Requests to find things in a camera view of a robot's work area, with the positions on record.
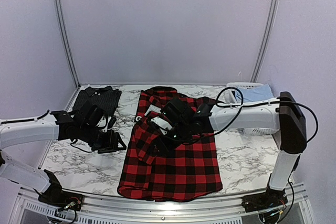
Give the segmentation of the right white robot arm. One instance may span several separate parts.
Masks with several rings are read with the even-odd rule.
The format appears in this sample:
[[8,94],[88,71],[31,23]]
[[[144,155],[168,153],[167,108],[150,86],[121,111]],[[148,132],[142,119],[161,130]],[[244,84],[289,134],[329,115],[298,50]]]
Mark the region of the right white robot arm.
[[260,203],[271,207],[280,199],[295,163],[307,147],[306,118],[289,92],[266,101],[220,105],[202,103],[192,110],[179,98],[169,101],[148,125],[160,133],[159,150],[167,153],[192,144],[195,136],[220,134],[227,129],[265,128],[280,131],[279,154]]

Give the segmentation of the red black plaid shirt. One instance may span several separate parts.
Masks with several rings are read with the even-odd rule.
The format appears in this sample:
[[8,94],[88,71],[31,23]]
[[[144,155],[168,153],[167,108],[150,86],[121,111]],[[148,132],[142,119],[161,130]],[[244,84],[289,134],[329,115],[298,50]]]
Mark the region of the red black plaid shirt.
[[171,141],[168,152],[160,150],[161,133],[149,125],[162,115],[149,109],[163,108],[171,99],[179,98],[191,109],[202,103],[213,104],[209,97],[190,98],[172,87],[142,90],[131,132],[123,169],[117,187],[120,196],[150,201],[186,202],[222,190],[215,138],[198,135],[196,143],[184,145]]

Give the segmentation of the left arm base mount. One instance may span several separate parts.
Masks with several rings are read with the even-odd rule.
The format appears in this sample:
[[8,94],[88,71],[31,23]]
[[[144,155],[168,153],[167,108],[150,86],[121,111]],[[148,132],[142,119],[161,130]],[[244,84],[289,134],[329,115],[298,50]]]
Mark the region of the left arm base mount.
[[68,191],[52,191],[38,194],[38,200],[58,207],[58,211],[62,210],[75,210],[80,211],[83,203],[84,196],[82,194],[72,193]]

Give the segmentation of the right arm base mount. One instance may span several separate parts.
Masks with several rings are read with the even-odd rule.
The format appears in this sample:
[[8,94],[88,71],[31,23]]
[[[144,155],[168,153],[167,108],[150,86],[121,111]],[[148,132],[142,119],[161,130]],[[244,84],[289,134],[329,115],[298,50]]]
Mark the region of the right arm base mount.
[[284,206],[288,203],[284,191],[267,190],[263,193],[246,195],[242,198],[242,207],[246,212],[266,210],[273,207]]

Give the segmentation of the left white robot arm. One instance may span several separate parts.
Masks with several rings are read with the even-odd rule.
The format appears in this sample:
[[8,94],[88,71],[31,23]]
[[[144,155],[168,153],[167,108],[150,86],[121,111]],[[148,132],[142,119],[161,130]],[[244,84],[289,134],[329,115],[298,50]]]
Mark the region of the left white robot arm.
[[91,151],[99,154],[126,149],[119,133],[108,127],[107,113],[96,105],[84,104],[79,110],[47,111],[42,116],[1,121],[1,178],[28,186],[42,202],[61,206],[78,196],[62,189],[57,177],[50,171],[37,170],[19,162],[3,149],[39,141],[83,141]]

